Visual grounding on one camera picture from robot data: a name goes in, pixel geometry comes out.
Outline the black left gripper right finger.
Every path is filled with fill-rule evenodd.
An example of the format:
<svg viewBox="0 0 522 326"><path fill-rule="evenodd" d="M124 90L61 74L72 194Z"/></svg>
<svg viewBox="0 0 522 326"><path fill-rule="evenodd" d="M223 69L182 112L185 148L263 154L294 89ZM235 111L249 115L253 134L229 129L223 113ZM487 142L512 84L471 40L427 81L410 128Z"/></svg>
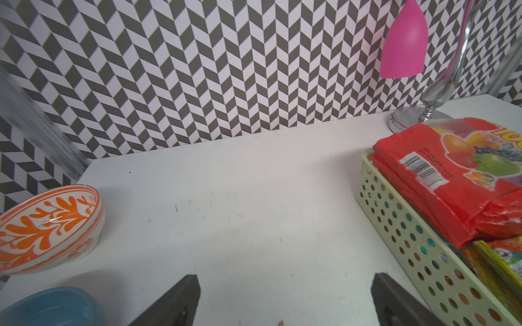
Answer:
<svg viewBox="0 0 522 326"><path fill-rule="evenodd" d="M386 273L376 273L371 295L380 325L445 324Z"/></svg>

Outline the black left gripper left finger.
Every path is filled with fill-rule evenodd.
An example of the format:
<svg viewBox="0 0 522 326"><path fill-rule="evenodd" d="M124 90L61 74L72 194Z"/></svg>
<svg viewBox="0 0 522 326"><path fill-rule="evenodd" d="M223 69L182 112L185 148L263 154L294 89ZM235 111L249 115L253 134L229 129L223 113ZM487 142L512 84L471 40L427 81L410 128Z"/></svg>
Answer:
<svg viewBox="0 0 522 326"><path fill-rule="evenodd" d="M163 294L130 325L191 326L197 313L201 287L195 274L188 274Z"/></svg>

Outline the orange Fox's candy bag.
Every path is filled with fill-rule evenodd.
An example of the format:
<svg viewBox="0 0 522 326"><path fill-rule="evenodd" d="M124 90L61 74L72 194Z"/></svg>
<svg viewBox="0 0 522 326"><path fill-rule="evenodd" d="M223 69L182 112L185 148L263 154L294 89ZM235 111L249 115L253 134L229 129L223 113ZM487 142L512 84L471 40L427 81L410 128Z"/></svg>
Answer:
<svg viewBox="0 0 522 326"><path fill-rule="evenodd" d="M500 303L521 321L521 237L462 249L468 267Z"/></svg>

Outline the red cocoaland candy bag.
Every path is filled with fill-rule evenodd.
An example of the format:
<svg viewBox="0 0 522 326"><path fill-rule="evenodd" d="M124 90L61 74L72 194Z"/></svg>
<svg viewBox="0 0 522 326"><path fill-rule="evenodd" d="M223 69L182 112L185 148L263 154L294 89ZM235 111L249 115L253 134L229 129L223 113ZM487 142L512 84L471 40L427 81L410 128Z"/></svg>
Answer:
<svg viewBox="0 0 522 326"><path fill-rule="evenodd" d="M394 189L454 247L521 235L521 134L478 118L437 119L376 142Z"/></svg>

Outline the green perforated plastic basket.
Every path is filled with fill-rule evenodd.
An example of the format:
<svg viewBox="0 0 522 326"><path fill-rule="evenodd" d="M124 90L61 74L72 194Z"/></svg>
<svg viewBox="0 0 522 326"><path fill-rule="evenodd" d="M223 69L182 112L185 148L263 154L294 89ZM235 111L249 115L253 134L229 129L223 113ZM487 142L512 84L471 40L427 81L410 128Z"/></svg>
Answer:
<svg viewBox="0 0 522 326"><path fill-rule="evenodd" d="M356 200L428 308L446 325L518 325L444 240L362 154Z"/></svg>

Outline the blue small bowl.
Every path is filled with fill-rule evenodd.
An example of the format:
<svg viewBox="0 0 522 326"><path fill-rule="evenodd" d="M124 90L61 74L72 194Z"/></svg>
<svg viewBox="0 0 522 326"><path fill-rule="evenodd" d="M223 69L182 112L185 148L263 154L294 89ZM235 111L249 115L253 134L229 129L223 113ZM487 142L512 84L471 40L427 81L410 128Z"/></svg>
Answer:
<svg viewBox="0 0 522 326"><path fill-rule="evenodd" d="M99 303L76 287L56 287L26 297L1 311L2 325L105 325Z"/></svg>

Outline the orange patterned small bowl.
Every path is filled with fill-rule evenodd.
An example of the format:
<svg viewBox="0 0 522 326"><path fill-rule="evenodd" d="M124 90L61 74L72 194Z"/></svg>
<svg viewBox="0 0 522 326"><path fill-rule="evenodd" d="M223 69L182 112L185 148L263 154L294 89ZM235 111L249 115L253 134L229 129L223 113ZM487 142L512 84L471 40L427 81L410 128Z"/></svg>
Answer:
<svg viewBox="0 0 522 326"><path fill-rule="evenodd" d="M1 216L1 275L50 270L88 255L106 221L95 188L70 185L48 190Z"/></svg>

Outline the chrome glass holder stand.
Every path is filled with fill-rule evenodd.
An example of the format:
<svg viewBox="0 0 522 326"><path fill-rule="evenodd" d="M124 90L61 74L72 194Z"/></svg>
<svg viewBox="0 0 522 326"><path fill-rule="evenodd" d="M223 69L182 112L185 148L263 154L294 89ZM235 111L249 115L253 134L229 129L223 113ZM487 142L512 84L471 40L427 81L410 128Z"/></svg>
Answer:
<svg viewBox="0 0 522 326"><path fill-rule="evenodd" d="M484 5L485 2L479 0L467 0L465 2L458 46L448 68L426 88L426 91L421 96L422 106L401 107L392 112L388 121L388 127L393 133L400 133L428 120L450 118L449 115L439 112L437 109L451 98L458 86L464 60L469 49L469 39L474 27L474 19Z"/></svg>

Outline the pink plastic wine glass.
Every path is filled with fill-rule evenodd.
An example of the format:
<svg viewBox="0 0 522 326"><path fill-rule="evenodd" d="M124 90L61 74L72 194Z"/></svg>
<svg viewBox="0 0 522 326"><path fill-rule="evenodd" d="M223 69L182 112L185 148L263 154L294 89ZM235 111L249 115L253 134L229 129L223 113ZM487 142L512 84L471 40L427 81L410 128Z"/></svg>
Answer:
<svg viewBox="0 0 522 326"><path fill-rule="evenodd" d="M428 40L428 23L419 4L406 1L386 35L380 77L400 79L422 73Z"/></svg>

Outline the aluminium frame post left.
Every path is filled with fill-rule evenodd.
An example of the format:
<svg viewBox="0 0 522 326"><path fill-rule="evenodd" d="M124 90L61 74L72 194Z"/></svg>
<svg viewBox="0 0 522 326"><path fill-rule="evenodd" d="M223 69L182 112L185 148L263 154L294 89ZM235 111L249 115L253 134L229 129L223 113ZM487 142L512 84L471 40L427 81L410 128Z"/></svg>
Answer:
<svg viewBox="0 0 522 326"><path fill-rule="evenodd" d="M62 133L36 102L1 69L1 117L19 129L50 161L79 180L90 161Z"/></svg>

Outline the aluminium frame post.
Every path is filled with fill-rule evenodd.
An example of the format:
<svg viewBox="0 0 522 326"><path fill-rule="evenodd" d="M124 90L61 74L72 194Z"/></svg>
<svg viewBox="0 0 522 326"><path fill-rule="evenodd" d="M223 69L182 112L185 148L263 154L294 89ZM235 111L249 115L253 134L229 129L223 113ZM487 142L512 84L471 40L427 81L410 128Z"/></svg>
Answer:
<svg viewBox="0 0 522 326"><path fill-rule="evenodd" d="M19 129L50 161L79 180L90 161L62 133L36 102L1 69L1 117Z"/></svg>
<svg viewBox="0 0 522 326"><path fill-rule="evenodd" d="M517 39L508 54L504 57L499 67L493 72L485 87L482 95L498 96L511 74L518 68L521 62L521 39Z"/></svg>

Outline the aluminium frame post right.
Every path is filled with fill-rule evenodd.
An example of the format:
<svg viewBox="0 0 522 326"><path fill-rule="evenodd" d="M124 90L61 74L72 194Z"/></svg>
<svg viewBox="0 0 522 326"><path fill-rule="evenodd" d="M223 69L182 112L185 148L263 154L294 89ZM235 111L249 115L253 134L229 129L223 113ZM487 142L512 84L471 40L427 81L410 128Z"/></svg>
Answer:
<svg viewBox="0 0 522 326"><path fill-rule="evenodd" d="M521 39L517 39L508 54L504 57L499 67L493 72L485 87L482 95L498 96L511 74L518 68L521 62Z"/></svg>

